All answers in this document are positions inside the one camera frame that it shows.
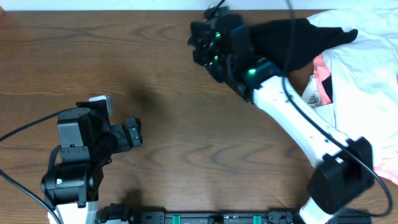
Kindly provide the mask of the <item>white t-shirt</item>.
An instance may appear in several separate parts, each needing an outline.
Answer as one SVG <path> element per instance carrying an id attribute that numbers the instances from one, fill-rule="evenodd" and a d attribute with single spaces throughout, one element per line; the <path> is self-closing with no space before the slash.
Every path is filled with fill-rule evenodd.
<path id="1" fill-rule="evenodd" d="M 373 145 L 378 172 L 397 172 L 397 10 L 330 10 L 308 20 L 358 30 L 352 43 L 322 53 L 331 72 L 335 126 Z"/>

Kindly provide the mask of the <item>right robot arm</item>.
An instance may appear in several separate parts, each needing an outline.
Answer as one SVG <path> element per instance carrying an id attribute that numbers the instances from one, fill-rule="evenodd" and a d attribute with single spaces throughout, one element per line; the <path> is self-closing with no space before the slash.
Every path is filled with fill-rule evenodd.
<path id="1" fill-rule="evenodd" d="M 370 214 L 347 207 L 374 184 L 370 143 L 328 127 L 293 89 L 282 64 L 260 52 L 240 15 L 213 7 L 190 29 L 194 61 L 277 121 L 315 170 L 307 203 L 294 216 L 269 214 L 269 223 L 370 223 Z"/>

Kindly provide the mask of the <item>white leaf-print garment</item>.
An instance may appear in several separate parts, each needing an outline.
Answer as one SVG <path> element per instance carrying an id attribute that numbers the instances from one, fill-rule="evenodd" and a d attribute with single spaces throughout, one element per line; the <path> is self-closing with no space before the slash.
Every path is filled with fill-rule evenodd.
<path id="1" fill-rule="evenodd" d="M 304 92 L 302 94 L 302 99 L 311 108 L 317 108 L 323 106 L 323 101 L 318 92 L 316 78 L 314 75 L 309 76 L 307 86 L 305 87 Z"/>

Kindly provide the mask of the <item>black t-shirt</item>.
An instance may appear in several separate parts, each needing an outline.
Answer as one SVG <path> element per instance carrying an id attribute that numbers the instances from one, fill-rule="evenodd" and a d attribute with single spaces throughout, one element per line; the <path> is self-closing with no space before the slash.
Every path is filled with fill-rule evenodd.
<path id="1" fill-rule="evenodd" d="M 277 20 L 251 26 L 249 33 L 256 53 L 283 68 L 289 50 L 291 25 L 291 20 Z M 356 29 L 345 32 L 340 27 L 317 27 L 305 18 L 296 19 L 288 71 L 300 70 L 325 50 L 349 44 L 357 36 Z"/>

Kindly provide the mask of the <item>pink garment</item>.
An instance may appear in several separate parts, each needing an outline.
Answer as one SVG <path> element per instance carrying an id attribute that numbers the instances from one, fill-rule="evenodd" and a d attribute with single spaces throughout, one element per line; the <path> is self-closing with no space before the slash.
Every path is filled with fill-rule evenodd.
<path id="1" fill-rule="evenodd" d="M 317 90 L 320 95 L 322 105 L 332 104 L 333 85 L 331 72 L 325 64 L 321 54 L 313 59 L 313 74 L 316 79 Z"/>

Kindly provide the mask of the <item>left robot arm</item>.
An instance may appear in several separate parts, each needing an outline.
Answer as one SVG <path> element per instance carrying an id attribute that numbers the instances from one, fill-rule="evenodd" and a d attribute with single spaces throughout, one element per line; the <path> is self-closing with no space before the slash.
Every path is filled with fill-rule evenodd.
<path id="1" fill-rule="evenodd" d="M 128 118 L 112 125 L 112 104 L 107 96 L 78 102 L 58 115 L 60 145 L 50 155 L 41 181 L 50 223 L 133 223 L 124 204 L 99 209 L 103 167 L 111 156 L 142 145 L 141 122 Z"/>

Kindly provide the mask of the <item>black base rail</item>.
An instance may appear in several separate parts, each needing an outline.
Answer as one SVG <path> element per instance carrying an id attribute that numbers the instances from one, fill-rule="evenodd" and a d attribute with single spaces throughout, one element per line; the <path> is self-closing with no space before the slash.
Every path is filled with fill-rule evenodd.
<path id="1" fill-rule="evenodd" d="M 169 213 L 142 212 L 140 214 L 117 212 L 98 215 L 95 224 L 304 224 L 293 212 L 271 211 L 266 213 Z"/>

